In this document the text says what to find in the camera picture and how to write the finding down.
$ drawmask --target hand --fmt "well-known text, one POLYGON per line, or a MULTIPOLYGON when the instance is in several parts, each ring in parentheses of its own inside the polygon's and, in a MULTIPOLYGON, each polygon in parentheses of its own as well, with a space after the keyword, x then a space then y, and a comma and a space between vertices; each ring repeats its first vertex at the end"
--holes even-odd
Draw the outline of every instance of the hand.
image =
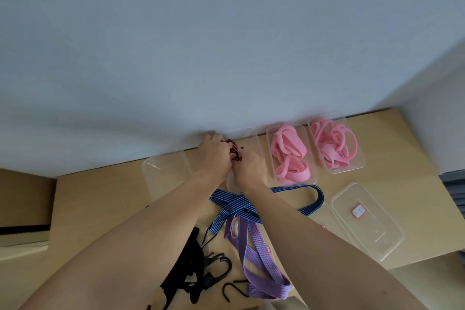
POLYGON ((231 160, 236 157, 236 154, 229 152, 232 146, 232 143, 224 142, 220 134, 213 137, 206 135, 204 142, 199 146, 199 171, 218 179, 218 185, 226 178, 232 166, 231 160))
POLYGON ((242 160, 241 162, 234 161, 232 168, 236 182, 242 191, 247 194, 248 190, 266 187, 268 172, 264 158, 253 151, 239 149, 238 153, 242 156, 242 160))

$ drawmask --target right hand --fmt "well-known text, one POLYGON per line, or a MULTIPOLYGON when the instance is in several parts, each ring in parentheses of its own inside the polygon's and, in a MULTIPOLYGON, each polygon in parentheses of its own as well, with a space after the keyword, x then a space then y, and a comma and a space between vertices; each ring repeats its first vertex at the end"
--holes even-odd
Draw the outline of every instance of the right hand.
POLYGON ((232 168, 236 182, 242 191, 267 186, 268 172, 264 158, 253 151, 239 149, 238 153, 242 160, 241 162, 233 161, 232 168))

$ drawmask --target left hand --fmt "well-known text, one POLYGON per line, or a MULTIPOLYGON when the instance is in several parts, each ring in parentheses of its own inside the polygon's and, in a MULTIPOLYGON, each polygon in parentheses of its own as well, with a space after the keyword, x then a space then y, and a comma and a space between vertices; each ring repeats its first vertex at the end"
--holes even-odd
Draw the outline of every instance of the left hand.
POLYGON ((224 142, 220 134, 213 137, 206 135, 204 142, 199 146, 199 170, 218 178, 221 183, 232 167, 231 160, 236 157, 234 153, 229 153, 232 146, 232 143, 224 142))

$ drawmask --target white wall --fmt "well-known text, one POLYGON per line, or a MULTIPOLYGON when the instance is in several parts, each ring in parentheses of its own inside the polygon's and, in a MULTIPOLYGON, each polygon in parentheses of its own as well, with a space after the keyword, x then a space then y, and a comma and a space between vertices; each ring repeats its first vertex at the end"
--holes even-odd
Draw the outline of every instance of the white wall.
POLYGON ((417 95, 402 111, 440 173, 465 169, 465 67, 417 95))
POLYGON ((463 1, 0 0, 0 167, 53 177, 370 110, 460 42, 463 1))

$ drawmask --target person's left arm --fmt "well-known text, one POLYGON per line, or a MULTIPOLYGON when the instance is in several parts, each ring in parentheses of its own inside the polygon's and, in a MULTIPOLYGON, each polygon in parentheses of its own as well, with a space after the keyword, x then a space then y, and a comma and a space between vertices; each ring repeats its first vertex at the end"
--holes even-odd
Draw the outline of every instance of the person's left arm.
POLYGON ((200 169, 190 179, 86 247, 20 310, 146 309, 231 168, 230 147, 221 135, 207 135, 200 169))

